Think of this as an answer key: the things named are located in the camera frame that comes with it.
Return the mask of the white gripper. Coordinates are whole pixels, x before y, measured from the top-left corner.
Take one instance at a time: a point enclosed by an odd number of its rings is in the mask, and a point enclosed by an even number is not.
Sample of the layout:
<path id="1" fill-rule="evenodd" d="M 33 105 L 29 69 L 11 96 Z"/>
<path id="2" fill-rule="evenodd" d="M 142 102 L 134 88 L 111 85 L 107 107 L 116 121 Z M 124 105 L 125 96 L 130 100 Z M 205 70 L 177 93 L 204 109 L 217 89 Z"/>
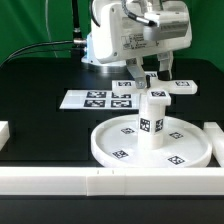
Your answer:
<path id="1" fill-rule="evenodd" d="M 93 50 L 100 63 L 126 61 L 126 67 L 135 81 L 137 89 L 147 86 L 142 59 L 138 57 L 157 55 L 159 79 L 172 79 L 173 52 L 188 48 L 192 41 L 190 25 L 184 37 L 147 41 L 143 36 L 145 26 L 154 22 L 144 17 L 152 11 L 179 11 L 189 15 L 187 5 L 175 0 L 146 0 L 148 6 L 141 7 L 137 0 L 127 0 L 127 9 L 135 14 L 140 22 L 133 20 L 122 9 L 122 0 L 93 0 L 91 21 Z"/>

